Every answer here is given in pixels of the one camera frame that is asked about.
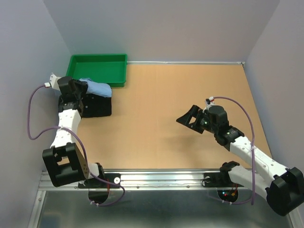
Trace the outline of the light blue long sleeve shirt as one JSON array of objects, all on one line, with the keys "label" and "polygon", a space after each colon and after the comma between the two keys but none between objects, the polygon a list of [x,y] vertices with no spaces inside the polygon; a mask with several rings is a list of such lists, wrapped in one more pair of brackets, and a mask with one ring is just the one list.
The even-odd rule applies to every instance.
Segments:
[{"label": "light blue long sleeve shirt", "polygon": [[86,94],[94,94],[106,98],[112,97],[112,89],[108,84],[94,82],[90,78],[81,78],[79,80],[87,83],[88,89]]}]

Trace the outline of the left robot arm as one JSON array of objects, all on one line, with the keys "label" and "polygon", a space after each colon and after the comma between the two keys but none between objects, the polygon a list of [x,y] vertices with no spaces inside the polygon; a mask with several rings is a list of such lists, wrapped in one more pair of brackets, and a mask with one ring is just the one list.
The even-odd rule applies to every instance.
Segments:
[{"label": "left robot arm", "polygon": [[59,123],[56,136],[42,158],[55,187],[89,179],[95,187],[105,184],[105,173],[99,163],[88,163],[84,145],[76,135],[82,119],[83,96],[88,85],[69,76],[50,76],[47,86],[61,92],[58,102]]}]

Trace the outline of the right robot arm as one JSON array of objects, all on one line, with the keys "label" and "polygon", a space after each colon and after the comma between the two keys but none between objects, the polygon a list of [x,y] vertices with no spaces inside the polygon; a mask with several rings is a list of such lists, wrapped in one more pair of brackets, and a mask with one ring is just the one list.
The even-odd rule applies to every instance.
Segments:
[{"label": "right robot arm", "polygon": [[222,106],[201,109],[193,105],[176,120],[198,133],[214,135],[216,142],[252,166],[249,171],[238,162],[225,162],[219,174],[208,175],[205,187],[229,187],[238,184],[264,198],[270,208],[285,216],[304,202],[304,175],[296,167],[288,168],[266,155],[236,127],[229,124]]}]

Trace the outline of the folded black shirt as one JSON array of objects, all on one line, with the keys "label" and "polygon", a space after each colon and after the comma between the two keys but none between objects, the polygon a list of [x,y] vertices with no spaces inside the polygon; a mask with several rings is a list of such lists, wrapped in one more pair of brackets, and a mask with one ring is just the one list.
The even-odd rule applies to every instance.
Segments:
[{"label": "folded black shirt", "polygon": [[84,105],[83,118],[105,117],[112,114],[112,98],[94,94],[85,94],[82,98]]}]

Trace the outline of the green plastic tray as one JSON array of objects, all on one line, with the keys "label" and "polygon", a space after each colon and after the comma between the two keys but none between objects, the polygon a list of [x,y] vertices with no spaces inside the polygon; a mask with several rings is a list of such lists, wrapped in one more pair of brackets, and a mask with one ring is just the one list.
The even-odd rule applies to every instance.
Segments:
[{"label": "green plastic tray", "polygon": [[72,55],[66,76],[73,79],[89,78],[110,87],[124,87],[127,71],[126,54],[78,54]]}]

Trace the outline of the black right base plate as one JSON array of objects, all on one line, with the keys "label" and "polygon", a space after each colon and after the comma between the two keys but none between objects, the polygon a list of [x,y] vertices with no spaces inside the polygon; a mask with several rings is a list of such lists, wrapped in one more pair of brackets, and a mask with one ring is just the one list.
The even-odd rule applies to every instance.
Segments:
[{"label": "black right base plate", "polygon": [[205,188],[231,188],[236,185],[227,174],[221,172],[204,172],[201,184]]}]

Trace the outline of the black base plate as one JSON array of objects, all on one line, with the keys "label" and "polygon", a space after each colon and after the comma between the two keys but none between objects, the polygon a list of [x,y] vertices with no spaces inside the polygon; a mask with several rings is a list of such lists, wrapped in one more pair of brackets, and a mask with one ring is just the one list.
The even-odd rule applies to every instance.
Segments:
[{"label": "black base plate", "polygon": [[236,185],[227,174],[221,172],[204,172],[201,184],[205,188],[231,188]]},{"label": "black base plate", "polygon": [[90,178],[85,181],[80,181],[78,183],[79,189],[118,189],[119,183],[121,179],[120,173],[106,173],[104,175],[105,180],[109,183],[105,183],[104,181],[97,180],[96,178]]}]

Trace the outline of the aluminium mounting rail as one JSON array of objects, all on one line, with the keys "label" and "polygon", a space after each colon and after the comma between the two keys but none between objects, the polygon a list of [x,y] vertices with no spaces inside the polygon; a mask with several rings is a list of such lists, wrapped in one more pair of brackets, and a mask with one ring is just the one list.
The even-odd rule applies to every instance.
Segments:
[{"label": "aluminium mounting rail", "polygon": [[216,169],[156,169],[156,170],[140,170],[140,169],[107,169],[105,174],[119,174],[120,184],[126,191],[138,190],[230,190],[244,187],[241,185],[229,185],[214,187],[204,187],[203,179],[206,178],[205,173],[218,172]]}]

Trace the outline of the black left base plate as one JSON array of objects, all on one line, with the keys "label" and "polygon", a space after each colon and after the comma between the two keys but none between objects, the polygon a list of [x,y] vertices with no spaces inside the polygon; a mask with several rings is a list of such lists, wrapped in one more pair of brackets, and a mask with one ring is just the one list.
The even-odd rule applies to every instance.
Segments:
[{"label": "black left base plate", "polygon": [[105,183],[104,181],[97,180],[96,178],[90,178],[85,181],[80,181],[78,183],[79,189],[118,189],[119,183],[121,179],[120,173],[106,173],[104,175],[105,180],[109,183]]}]

